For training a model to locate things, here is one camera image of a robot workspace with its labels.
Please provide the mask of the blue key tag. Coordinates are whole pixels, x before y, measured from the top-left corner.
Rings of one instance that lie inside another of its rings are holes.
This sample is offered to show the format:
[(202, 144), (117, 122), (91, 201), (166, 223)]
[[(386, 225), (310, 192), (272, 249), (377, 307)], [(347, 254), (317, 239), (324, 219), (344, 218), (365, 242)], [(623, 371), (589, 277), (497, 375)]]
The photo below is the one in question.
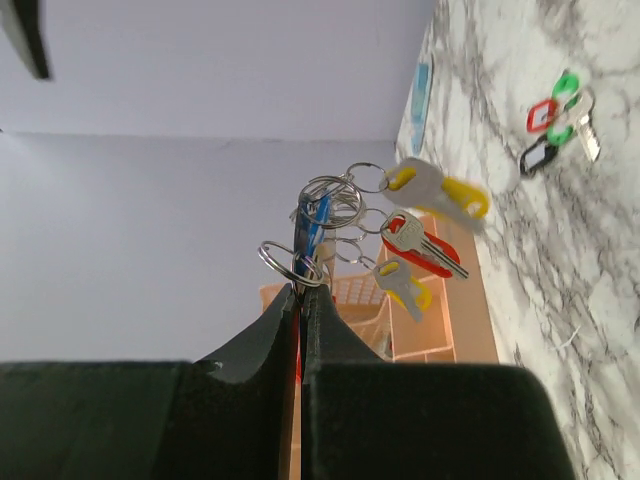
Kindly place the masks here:
[(325, 236), (324, 224), (329, 222), (331, 200), (324, 196), (315, 200), (311, 195), (302, 193), (295, 211), (294, 231), (294, 272), (304, 276), (309, 268), (302, 261), (312, 258), (314, 250)]

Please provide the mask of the metal key holder red handle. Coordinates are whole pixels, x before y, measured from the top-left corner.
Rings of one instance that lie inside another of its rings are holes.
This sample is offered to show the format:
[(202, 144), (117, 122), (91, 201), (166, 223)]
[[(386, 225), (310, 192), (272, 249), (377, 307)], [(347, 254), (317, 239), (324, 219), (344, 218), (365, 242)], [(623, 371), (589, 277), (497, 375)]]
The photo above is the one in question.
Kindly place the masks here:
[(302, 193), (315, 200), (328, 196), (331, 200), (329, 222), (324, 224), (324, 240), (316, 246), (311, 259), (302, 261), (309, 268), (304, 275), (294, 272), (294, 241), (291, 248), (276, 241), (265, 240), (258, 247), (258, 256), (271, 270), (279, 273), (290, 284), (293, 295), (294, 325), (297, 343), (302, 344), (304, 335), (303, 309), (306, 296), (318, 287), (329, 288), (331, 298), (342, 318), (353, 326), (363, 327), (378, 315), (384, 302), (384, 293), (376, 286), (368, 273), (352, 276), (338, 276), (335, 266), (338, 262), (354, 266), (356, 263), (337, 252), (337, 247), (355, 246), (366, 238), (367, 232), (361, 225), (369, 211), (364, 199), (365, 190), (355, 181), (354, 171), (360, 167), (374, 165), (359, 162), (351, 165), (338, 175), (321, 175), (311, 180), (298, 195), (297, 205), (290, 215), (295, 231), (295, 211)]

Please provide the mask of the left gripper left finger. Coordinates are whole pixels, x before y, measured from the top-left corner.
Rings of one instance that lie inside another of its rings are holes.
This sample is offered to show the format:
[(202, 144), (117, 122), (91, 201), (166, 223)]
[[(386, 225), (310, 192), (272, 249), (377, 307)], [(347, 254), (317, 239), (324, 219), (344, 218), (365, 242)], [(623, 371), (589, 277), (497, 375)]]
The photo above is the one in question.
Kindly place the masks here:
[(195, 361), (1, 367), (5, 479), (285, 479), (294, 294)]

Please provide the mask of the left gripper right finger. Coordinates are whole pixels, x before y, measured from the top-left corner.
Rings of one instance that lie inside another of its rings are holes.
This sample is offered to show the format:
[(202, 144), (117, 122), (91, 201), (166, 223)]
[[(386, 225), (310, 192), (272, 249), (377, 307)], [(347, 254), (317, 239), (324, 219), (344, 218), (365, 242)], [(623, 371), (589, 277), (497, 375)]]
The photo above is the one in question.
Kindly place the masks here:
[(329, 290), (301, 317), (305, 479), (571, 479), (550, 399), (529, 370), (391, 363), (340, 318)]

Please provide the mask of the small red key tag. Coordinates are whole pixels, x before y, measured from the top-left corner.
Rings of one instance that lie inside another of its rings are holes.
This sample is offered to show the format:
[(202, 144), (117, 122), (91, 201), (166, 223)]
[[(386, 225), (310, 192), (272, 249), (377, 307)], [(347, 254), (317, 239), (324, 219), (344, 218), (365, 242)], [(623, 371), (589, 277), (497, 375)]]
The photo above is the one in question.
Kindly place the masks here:
[(417, 267), (441, 278), (469, 277), (455, 248), (428, 233), (421, 220), (407, 211), (394, 211), (380, 235), (389, 251)]

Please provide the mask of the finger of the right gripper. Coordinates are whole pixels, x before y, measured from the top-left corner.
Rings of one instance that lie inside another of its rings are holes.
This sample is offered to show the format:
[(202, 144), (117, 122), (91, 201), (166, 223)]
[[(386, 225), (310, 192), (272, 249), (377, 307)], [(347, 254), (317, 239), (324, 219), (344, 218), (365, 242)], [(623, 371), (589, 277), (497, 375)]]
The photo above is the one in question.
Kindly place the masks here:
[(36, 80), (51, 80), (41, 28), (40, 0), (2, 0), (1, 27), (23, 65)]

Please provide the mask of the yellow key tag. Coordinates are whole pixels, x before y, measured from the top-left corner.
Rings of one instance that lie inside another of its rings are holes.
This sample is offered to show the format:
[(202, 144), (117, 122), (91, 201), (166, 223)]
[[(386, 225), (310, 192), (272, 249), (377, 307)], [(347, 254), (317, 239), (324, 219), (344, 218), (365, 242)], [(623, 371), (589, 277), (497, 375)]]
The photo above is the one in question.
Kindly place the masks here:
[(487, 194), (476, 186), (455, 177), (444, 176), (437, 168), (399, 167), (387, 176), (384, 193), (395, 202), (409, 202), (409, 207), (451, 219), (481, 220), (490, 207)]
[(404, 260), (392, 259), (377, 265), (373, 276), (378, 287), (395, 298), (416, 321), (431, 305), (430, 290), (412, 276)]

